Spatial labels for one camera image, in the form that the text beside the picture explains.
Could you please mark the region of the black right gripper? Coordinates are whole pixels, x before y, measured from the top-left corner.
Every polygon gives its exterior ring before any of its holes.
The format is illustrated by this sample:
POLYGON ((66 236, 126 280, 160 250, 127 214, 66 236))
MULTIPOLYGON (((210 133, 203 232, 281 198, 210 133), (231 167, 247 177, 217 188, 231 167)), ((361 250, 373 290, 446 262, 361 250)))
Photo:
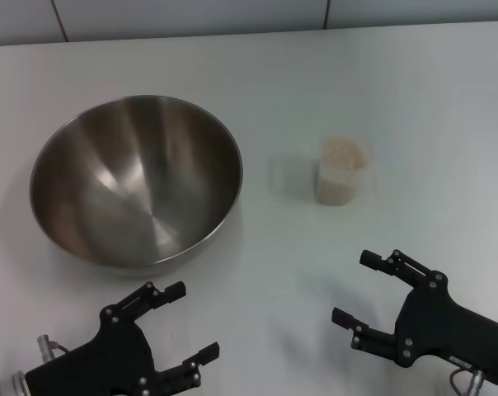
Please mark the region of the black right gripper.
POLYGON ((466 370, 480 370, 487 381, 498 385, 498 323, 455 303, 446 275, 432 272, 397 249, 385 259, 363 250, 359 263, 414 288, 397 317, 394 336, 334 308, 331 321, 352 331, 352 349, 393 357, 404 368, 422 356, 437 356, 466 370))

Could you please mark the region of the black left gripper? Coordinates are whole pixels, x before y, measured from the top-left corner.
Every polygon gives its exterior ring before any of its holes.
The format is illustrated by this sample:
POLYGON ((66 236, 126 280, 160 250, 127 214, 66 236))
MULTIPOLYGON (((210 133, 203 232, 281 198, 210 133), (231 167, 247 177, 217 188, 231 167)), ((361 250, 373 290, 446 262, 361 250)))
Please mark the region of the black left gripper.
POLYGON ((149 281, 101 311, 100 329, 88 343, 26 373, 32 395, 172 396, 201 386, 200 367, 219 358, 217 342, 178 366, 157 372, 134 320, 186 296, 182 281, 159 290, 149 281))

